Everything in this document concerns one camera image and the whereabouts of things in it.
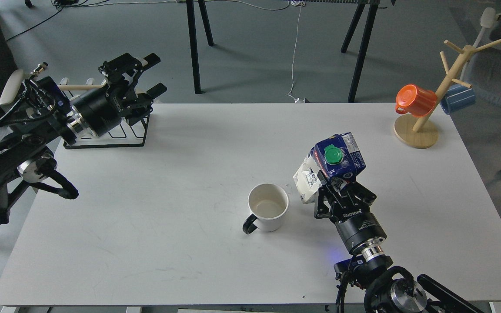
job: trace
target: blue mug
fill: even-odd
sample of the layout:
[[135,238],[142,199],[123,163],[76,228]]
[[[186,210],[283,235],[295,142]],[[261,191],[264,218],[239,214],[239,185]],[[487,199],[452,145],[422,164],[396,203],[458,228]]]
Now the blue mug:
[[475,104],[475,92],[473,89],[459,85],[458,83],[450,87],[440,101],[440,105],[447,115],[473,104]]

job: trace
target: green bottle cap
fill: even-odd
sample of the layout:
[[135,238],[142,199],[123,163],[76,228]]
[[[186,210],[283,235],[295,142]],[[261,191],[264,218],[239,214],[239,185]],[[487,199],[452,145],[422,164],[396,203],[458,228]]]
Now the green bottle cap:
[[334,145],[329,145],[324,148],[324,156],[326,157],[326,162],[333,166],[340,163],[341,159],[344,158],[344,154],[341,150]]

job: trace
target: black table leg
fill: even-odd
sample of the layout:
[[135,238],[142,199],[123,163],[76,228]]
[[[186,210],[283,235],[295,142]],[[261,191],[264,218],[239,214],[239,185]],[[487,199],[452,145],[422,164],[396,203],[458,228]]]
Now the black table leg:
[[344,44],[341,45],[341,53],[347,52],[347,47],[349,47],[349,43],[353,38],[354,30],[357,28],[358,20],[361,18],[362,10],[364,10],[364,4],[359,4],[355,10],[355,14],[353,16],[353,20],[351,20],[351,25],[347,30],[347,34],[345,35]]
[[374,25],[374,18],[376,17],[377,10],[378,5],[370,4],[366,17],[366,26],[364,26],[364,33],[362,34],[361,46],[358,49],[357,63],[355,65],[353,79],[351,80],[351,89],[349,91],[349,97],[347,98],[349,103],[354,102],[354,97],[357,93],[358,81],[361,78],[364,57],[366,57],[366,50],[368,48],[368,42],[370,41],[370,34],[372,33],[372,26]]
[[198,67],[197,30],[194,21],[193,0],[187,0],[187,21],[189,22],[190,58],[193,63],[194,93],[202,93],[200,89],[200,69]]
[[202,15],[202,22],[204,23],[204,31],[206,32],[206,39],[208,40],[208,45],[211,47],[214,45],[214,39],[212,38],[212,31],[210,30],[210,21],[208,20],[208,12],[206,11],[206,4],[204,4],[204,0],[198,0],[198,6],[200,8],[200,15]]

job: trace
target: white mug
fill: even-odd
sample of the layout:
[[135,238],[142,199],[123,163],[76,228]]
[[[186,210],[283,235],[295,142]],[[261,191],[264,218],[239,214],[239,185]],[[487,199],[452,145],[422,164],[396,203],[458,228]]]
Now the white mug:
[[250,216],[243,224],[243,232],[250,234],[257,228],[273,232],[282,226],[289,197],[276,184],[259,184],[250,191],[248,204]]

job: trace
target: gray floor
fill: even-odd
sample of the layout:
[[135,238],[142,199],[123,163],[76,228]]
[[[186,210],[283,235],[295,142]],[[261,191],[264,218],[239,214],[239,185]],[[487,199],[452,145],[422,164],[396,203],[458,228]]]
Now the gray floor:
[[[28,9],[22,0],[0,0],[0,23],[6,38],[55,12],[47,0],[32,2],[35,7]],[[280,0],[249,2],[267,8],[287,4]],[[389,5],[389,1],[382,0],[382,4]],[[488,6],[500,10],[501,0],[398,0],[395,7],[379,10],[356,101],[393,102],[397,91],[407,83],[435,90],[444,75],[439,51],[445,51],[449,62],[456,56],[442,42],[447,39],[458,46],[473,42],[479,30],[478,18]],[[289,103],[293,101],[287,93],[292,85],[297,20],[301,14],[294,97],[306,97],[313,103],[346,102],[364,20],[348,53],[341,54],[339,49],[354,8],[351,4],[308,3],[301,10],[290,6],[266,11],[241,3],[208,2],[216,46],[205,44],[197,16],[205,91],[201,95],[193,92],[185,4],[67,9],[13,39],[9,46],[19,67],[30,70],[46,61],[50,64],[48,75],[57,81],[69,77],[71,83],[84,83],[89,77],[101,81],[97,67],[124,52],[135,56],[155,52],[162,62],[143,74],[139,87],[147,89],[164,83],[168,91],[159,98],[163,103]],[[155,112],[159,113],[159,105],[155,105]],[[501,109],[479,101],[452,118],[501,216]],[[33,197],[32,192],[26,194],[13,208],[10,224],[0,226],[0,274]],[[324,308],[263,309],[320,312]],[[124,309],[57,308],[52,312],[69,311]]]

